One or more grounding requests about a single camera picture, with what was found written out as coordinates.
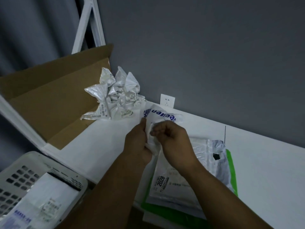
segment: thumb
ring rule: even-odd
[[[166,140],[168,139],[168,136],[166,136],[164,133],[158,133],[156,135],[156,138],[161,143],[161,145],[163,145],[166,142]]]

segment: white plastic basket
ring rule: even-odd
[[[86,191],[88,181],[56,161],[32,151],[21,156],[0,173],[0,219],[17,205],[32,185],[45,173],[51,173],[79,190],[78,196],[59,218],[58,222],[68,215]]]

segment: printed number 2028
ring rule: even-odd
[[[162,183],[163,183],[164,179],[165,179],[165,177],[160,176],[160,178],[159,178],[159,181],[158,181],[157,185],[158,185],[158,186],[162,186]]]

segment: gray curtain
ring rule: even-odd
[[[71,54],[78,23],[75,0],[0,0],[0,76]],[[0,125],[1,171],[36,148],[1,115]]]

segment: hand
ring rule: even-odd
[[[157,137],[167,161],[182,176],[198,164],[189,136],[183,127],[172,121],[163,121],[156,124],[150,134]]]
[[[141,122],[126,135],[123,153],[140,158],[147,165],[152,159],[152,153],[145,147],[145,127],[146,119],[142,118]]]

